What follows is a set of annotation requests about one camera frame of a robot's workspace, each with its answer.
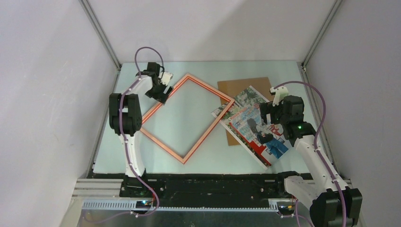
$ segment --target white panel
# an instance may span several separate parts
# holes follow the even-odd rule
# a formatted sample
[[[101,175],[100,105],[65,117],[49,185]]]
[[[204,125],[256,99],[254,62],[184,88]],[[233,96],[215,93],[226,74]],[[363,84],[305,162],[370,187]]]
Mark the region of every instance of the white panel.
[[[400,226],[401,1],[345,1],[308,65],[367,226]]]
[[[301,61],[334,0],[90,2],[121,62],[146,45],[166,61]]]
[[[0,226],[55,227],[116,69],[77,0],[2,0],[0,50]]]

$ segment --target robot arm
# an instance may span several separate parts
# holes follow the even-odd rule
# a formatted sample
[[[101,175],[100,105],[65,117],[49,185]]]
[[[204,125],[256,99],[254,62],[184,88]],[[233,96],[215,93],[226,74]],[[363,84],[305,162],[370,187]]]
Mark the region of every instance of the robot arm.
[[[321,145],[314,146],[316,131],[310,123],[304,122],[304,102],[301,97],[289,96],[285,87],[272,88],[274,100],[260,105],[261,118],[266,123],[270,116],[272,124],[281,124],[285,139],[296,148],[305,161],[315,185],[309,185],[294,172],[283,173],[284,189],[309,208],[311,220],[316,227],[340,227],[342,206],[340,193],[344,195],[347,212],[347,226],[357,224],[362,204],[358,189],[350,189],[340,177]]]
[[[145,166],[140,156],[138,135],[135,133],[142,127],[142,113],[140,110],[139,97],[146,95],[165,104],[168,95],[173,90],[172,87],[168,86],[173,75],[169,72],[165,72],[164,69],[160,71],[161,68],[159,64],[149,62],[148,68],[141,72],[142,77],[140,78],[137,74],[135,78],[136,85],[124,96],[123,107],[128,110],[122,113],[122,127],[127,138],[126,142],[128,143],[127,155],[138,176],[142,176],[145,172]],[[119,125],[121,96],[121,93],[112,93],[109,97],[109,123],[124,146],[125,141],[120,133]],[[125,160],[125,169],[125,174],[128,177],[135,177],[128,160]]]

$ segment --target cardboard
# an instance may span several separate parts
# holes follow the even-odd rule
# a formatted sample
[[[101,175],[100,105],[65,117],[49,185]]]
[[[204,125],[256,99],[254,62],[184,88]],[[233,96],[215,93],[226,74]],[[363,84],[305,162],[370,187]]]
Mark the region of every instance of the cardboard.
[[[252,86],[268,100],[272,101],[274,98],[269,92],[271,85],[268,77],[219,81],[217,86],[219,91],[230,97],[235,97],[247,87]],[[220,99],[220,102],[223,105],[227,101]],[[238,141],[229,132],[226,131],[226,135],[229,146],[239,145]]]

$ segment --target table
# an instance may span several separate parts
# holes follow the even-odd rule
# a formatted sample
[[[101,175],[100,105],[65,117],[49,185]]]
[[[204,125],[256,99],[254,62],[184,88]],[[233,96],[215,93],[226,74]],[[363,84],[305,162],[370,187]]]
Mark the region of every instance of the table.
[[[146,63],[140,63],[141,70]],[[186,73],[190,73],[217,88],[217,82],[230,79],[269,77],[272,86],[290,80],[302,81],[295,61],[211,61],[211,62],[167,62],[166,71],[174,74],[174,85]],[[117,81],[115,92],[123,92],[134,81],[137,69],[134,63],[124,63]],[[300,96],[305,103],[305,121],[315,129],[312,110],[305,88],[299,84],[287,86],[290,94]],[[140,98],[142,114],[156,101],[147,96]],[[197,138],[214,120],[210,114],[220,106],[220,100],[209,91],[185,83],[174,96],[168,99],[143,127],[165,144],[184,155]],[[294,170],[308,173],[299,153],[290,148],[276,163],[264,170],[241,145],[228,146],[225,129],[217,125],[204,140],[188,162],[183,165],[141,132],[141,155],[147,173],[172,174],[255,174],[279,173]],[[125,172],[125,153],[118,136],[110,128],[108,117],[95,157],[93,172],[97,174],[118,174]]]

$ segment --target orange picture frame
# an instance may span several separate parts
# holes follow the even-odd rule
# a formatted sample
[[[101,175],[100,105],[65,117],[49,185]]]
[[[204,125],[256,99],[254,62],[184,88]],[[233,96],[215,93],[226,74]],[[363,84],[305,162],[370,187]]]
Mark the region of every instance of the orange picture frame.
[[[185,164],[188,159],[194,154],[196,149],[201,145],[201,143],[206,139],[206,137],[210,134],[210,132],[214,129],[214,127],[218,124],[220,119],[223,117],[223,115],[229,110],[229,108],[232,106],[234,103],[234,99],[231,98],[230,96],[222,93],[221,91],[215,89],[214,87],[210,86],[209,84],[206,84],[205,82],[201,81],[200,79],[194,77],[193,75],[187,73],[181,80],[177,82],[177,84],[174,86],[173,91],[170,93],[169,98],[186,82],[186,81],[192,81],[199,86],[205,88],[206,90],[210,91],[211,93],[217,95],[218,97],[226,100],[228,102],[228,105],[223,109],[223,111],[219,114],[219,116],[216,117],[216,119],[213,121],[213,123],[208,127],[208,129],[204,132],[204,134],[196,141],[195,145],[189,150],[189,152],[185,155],[184,158],[179,156],[176,152],[174,152],[171,148],[169,148],[167,145],[159,141],[155,136],[153,136],[150,132],[148,132],[146,129],[143,127],[140,129],[140,131],[145,134],[149,139],[151,139],[153,142],[155,142],[158,146],[163,148],[165,151],[167,151],[171,156],[173,156],[175,159],[180,161],[182,164]],[[147,120],[162,106],[162,103],[157,103],[154,105],[148,112],[146,112],[145,115],[142,117],[142,124],[145,124]]]

